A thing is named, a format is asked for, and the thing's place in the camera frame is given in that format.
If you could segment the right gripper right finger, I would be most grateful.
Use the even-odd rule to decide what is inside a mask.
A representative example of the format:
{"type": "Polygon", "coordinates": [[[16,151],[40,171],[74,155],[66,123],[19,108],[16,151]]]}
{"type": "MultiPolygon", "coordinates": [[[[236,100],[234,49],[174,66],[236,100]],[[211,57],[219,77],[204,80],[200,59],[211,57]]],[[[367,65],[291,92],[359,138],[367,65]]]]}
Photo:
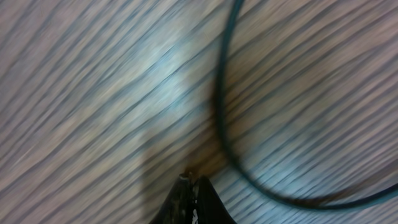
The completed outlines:
{"type": "Polygon", "coordinates": [[[236,224],[207,177],[195,182],[194,196],[198,224],[236,224]]]}

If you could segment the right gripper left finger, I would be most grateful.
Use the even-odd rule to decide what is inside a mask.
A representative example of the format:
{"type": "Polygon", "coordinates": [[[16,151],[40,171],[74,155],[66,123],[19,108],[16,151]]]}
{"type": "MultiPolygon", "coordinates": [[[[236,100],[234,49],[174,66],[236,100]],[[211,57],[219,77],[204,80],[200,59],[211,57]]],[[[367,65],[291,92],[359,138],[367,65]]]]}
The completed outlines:
{"type": "Polygon", "coordinates": [[[193,221],[193,191],[190,176],[180,174],[159,212],[150,224],[191,224],[193,221]]]}

